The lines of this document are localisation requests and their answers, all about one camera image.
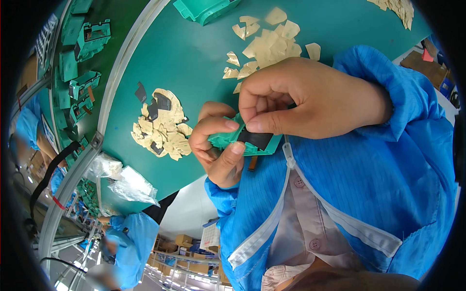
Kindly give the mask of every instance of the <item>clear plastic bag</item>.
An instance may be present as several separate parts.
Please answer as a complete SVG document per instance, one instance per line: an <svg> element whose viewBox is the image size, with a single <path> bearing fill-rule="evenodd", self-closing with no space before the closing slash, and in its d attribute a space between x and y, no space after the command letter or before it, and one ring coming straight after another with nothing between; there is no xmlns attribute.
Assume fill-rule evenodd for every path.
<svg viewBox="0 0 466 291"><path fill-rule="evenodd" d="M96 182L97 178L112 178L121 180L120 176L123 170L123 164L105 153L100 153L92 161L84 176L89 180Z"/></svg>
<svg viewBox="0 0 466 291"><path fill-rule="evenodd" d="M120 180L108 186L113 193L128 201L151 203L160 207L155 198L157 189L144 179L141 174L136 172L132 167L126 166L120 175Z"/></svg>

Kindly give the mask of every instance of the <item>workbench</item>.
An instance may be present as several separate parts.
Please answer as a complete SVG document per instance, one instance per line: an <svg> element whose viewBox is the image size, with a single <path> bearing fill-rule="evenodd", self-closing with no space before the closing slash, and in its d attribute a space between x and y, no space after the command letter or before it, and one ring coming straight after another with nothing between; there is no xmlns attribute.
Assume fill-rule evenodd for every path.
<svg viewBox="0 0 466 291"><path fill-rule="evenodd" d="M264 18L274 7L280 7L301 28L295 39L303 50L302 57L308 57L304 46L316 42L322 47L321 62L327 65L332 65L335 53L357 44L373 46L393 60L431 33L419 11L415 10L412 30L405 30L393 11L383 11L366 0L244 0L205 26L183 19L172 3L153 21L128 63L116 90L103 141L103 151L124 166L132 166L158 189L158 200L195 181L204 170L193 154L178 162L168 155L158 158L132 139L130 132L142 107L134 95L137 83L144 85L149 104L156 88L172 91L190 119L187 124L193 128L206 101L224 102L237 110L238 94L233 95L233 89L238 81L222 76L225 67L233 68L226 62L229 51L236 53L241 65L250 61L241 52L254 35L243 41L232 30L240 16L260 18L261 29L274 29L276 25L269 25ZM148 206L115 197L107 185L102 179L103 205L122 214Z"/></svg>

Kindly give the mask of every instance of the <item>finger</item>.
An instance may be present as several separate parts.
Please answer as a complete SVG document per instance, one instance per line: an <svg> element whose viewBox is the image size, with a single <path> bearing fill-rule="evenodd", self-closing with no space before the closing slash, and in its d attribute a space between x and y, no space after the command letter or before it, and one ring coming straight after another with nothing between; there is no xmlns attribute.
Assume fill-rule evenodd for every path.
<svg viewBox="0 0 466 291"><path fill-rule="evenodd" d="M302 128L299 122L303 120L303 118L300 117L299 111L298 108L293 108L266 112L253 117L247 123L246 128L250 132L267 132L273 133L274 135L297 135L297 129Z"/></svg>
<svg viewBox="0 0 466 291"><path fill-rule="evenodd" d="M234 175L232 170L243 157L245 149L246 147L242 142L230 143L220 157L211 164L209 178L212 181L224 181L229 175Z"/></svg>
<svg viewBox="0 0 466 291"><path fill-rule="evenodd" d="M288 93L289 76L278 63L250 75L241 84L238 108L244 122L257 115L256 105L261 96L277 99Z"/></svg>
<svg viewBox="0 0 466 291"><path fill-rule="evenodd" d="M198 122L188 139L193 151L206 151L212 147L207 138L218 132L234 132L240 125L223 117L207 117Z"/></svg>
<svg viewBox="0 0 466 291"><path fill-rule="evenodd" d="M234 111L234 109L226 105L225 103L207 101L206 103L204 103L201 111L199 112L198 121L211 116L226 116L229 118L233 118L235 117L235 115L236 112Z"/></svg>

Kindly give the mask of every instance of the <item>person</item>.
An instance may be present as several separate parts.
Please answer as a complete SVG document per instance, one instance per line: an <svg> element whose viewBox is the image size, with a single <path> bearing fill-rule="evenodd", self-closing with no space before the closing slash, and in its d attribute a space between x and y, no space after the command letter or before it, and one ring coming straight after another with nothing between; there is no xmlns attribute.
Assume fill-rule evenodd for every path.
<svg viewBox="0 0 466 291"><path fill-rule="evenodd" d="M160 207L151 205L127 216L98 218L101 223L109 224L102 228L105 236L100 248L107 257L114 257L115 266L122 269L121 290L133 288L141 280L162 218L177 194L178 191L161 200Z"/></svg>
<svg viewBox="0 0 466 291"><path fill-rule="evenodd" d="M189 138L233 288L416 289L457 190L453 127L429 80L355 46L332 68L289 58L251 74L238 108L248 131L284 134L253 171L244 143L220 154L207 140L239 128L226 104L204 104Z"/></svg>
<svg viewBox="0 0 466 291"><path fill-rule="evenodd" d="M35 95L20 111L16 122L16 130L10 135L10 151L16 164L25 164L27 153L30 148L40 151L44 160L45 168L48 169L50 162L57 156L52 145L45 136L44 124L42 123L42 109L39 96ZM67 167L65 160L58 164L59 167ZM50 178L52 195L60 186L64 176L57 167Z"/></svg>

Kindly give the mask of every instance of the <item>black strap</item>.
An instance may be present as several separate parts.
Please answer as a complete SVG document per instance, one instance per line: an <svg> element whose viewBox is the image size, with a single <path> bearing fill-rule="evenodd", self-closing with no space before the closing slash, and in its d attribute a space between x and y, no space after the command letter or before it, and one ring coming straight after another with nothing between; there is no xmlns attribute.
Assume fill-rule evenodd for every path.
<svg viewBox="0 0 466 291"><path fill-rule="evenodd" d="M40 194L44 189L47 187L48 183L50 182L50 178L52 177L53 172L55 171L58 164L63 161L69 154L73 151L77 150L81 147L79 142L72 142L69 146L64 148L49 164L47 171L45 173L44 178L42 181L37 185L34 192L32 193L31 200L29 200L29 208L31 211L31 219L27 219L26 222L32 224L33 229L31 231L37 232L37 224L34 220L34 206L39 198Z"/></svg>

